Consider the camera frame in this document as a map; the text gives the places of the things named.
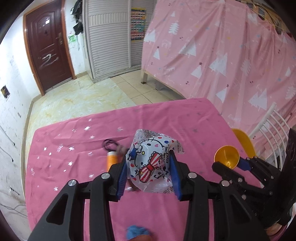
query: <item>candy wrapper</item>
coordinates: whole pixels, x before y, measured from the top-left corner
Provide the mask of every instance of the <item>candy wrapper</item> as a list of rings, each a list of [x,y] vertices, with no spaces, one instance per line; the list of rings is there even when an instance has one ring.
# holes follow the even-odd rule
[[[126,154],[128,178],[144,192],[173,192],[170,150],[184,152],[182,145],[172,137],[149,130],[137,130]]]

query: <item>green drawing on wall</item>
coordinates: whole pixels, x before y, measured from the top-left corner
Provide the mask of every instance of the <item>green drawing on wall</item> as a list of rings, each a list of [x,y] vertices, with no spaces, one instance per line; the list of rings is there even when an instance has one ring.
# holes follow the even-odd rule
[[[75,34],[68,36],[69,43],[75,43],[76,42],[76,36]]]

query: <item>white louvered door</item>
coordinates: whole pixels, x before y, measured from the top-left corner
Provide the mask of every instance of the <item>white louvered door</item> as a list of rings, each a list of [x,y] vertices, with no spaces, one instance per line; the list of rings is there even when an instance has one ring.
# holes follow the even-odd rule
[[[145,32],[149,26],[152,19],[152,14],[154,7],[156,5],[156,0],[131,0],[131,7],[145,8],[146,9],[146,26]],[[143,40],[132,41],[131,42],[131,66],[141,65],[142,61],[142,48]]]
[[[128,0],[88,0],[94,78],[128,68]]]

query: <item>red striped bow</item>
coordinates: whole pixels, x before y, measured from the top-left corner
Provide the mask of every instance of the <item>red striped bow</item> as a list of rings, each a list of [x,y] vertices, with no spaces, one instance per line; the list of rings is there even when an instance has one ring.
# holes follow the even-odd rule
[[[160,154],[154,151],[149,159],[149,163],[147,165],[144,165],[139,170],[139,177],[140,182],[146,183],[148,182],[149,178],[152,176],[155,169],[160,169],[159,166],[157,166],[157,163],[159,162],[159,159],[161,158]]]

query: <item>brown wooden door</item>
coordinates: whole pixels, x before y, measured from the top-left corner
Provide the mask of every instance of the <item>brown wooden door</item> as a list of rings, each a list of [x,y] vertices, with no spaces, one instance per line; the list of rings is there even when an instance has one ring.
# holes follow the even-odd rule
[[[28,45],[43,90],[72,77],[62,37],[61,0],[26,16]]]

